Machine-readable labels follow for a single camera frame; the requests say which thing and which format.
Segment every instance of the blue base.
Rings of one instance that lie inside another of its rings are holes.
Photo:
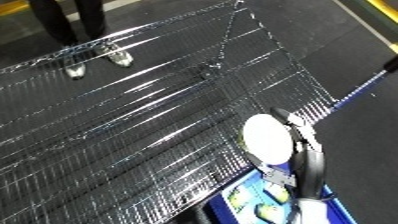
[[[264,186],[268,182],[262,179],[261,175],[257,170],[250,171],[247,175],[223,189],[219,195],[210,200],[209,205],[221,224],[270,223],[256,216],[254,211],[260,203],[278,207],[278,209],[283,210],[285,216],[289,214],[289,201],[286,203],[278,202],[272,194],[265,191]],[[241,200],[242,203],[235,203],[234,207],[228,198],[231,197],[232,192],[236,192],[237,188],[240,189],[240,192],[245,192],[244,195],[248,200]],[[331,190],[329,187],[325,186],[324,194],[328,195],[330,193]],[[327,202],[327,205],[328,219],[331,224],[356,224],[355,220],[337,198]]]

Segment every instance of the gray floor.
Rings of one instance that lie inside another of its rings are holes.
[[[215,2],[218,1],[145,0],[110,11],[107,16],[114,31]],[[332,1],[248,2],[269,30],[337,99],[393,56],[393,52]],[[34,19],[29,12],[24,16],[27,20]],[[39,29],[37,25],[21,26]],[[82,30],[79,23],[74,26]],[[45,33],[33,33],[0,46],[0,67],[58,49]],[[395,212],[398,207],[397,82],[397,77],[388,78],[371,94],[365,94],[316,126],[327,152],[328,183],[359,223],[398,220]]]

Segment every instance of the shoe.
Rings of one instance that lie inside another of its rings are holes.
[[[68,51],[70,46],[64,46],[63,50]],[[82,79],[86,73],[86,64],[82,58],[74,54],[73,51],[66,52],[64,56],[64,69],[66,74],[73,80]]]
[[[98,56],[108,58],[112,63],[128,68],[133,64],[134,58],[125,50],[122,50],[117,44],[105,42],[94,47],[94,52]]]

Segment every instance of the metal grid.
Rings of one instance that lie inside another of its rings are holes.
[[[113,41],[118,68],[92,53]],[[86,77],[62,59],[79,54]],[[161,223],[247,167],[243,122],[271,106],[315,122],[332,97],[253,13],[228,1],[0,70],[1,223]]]

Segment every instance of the white sphere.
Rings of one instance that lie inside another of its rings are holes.
[[[269,165],[285,163],[293,153],[289,132],[268,114],[257,114],[246,121],[243,141],[248,152]]]

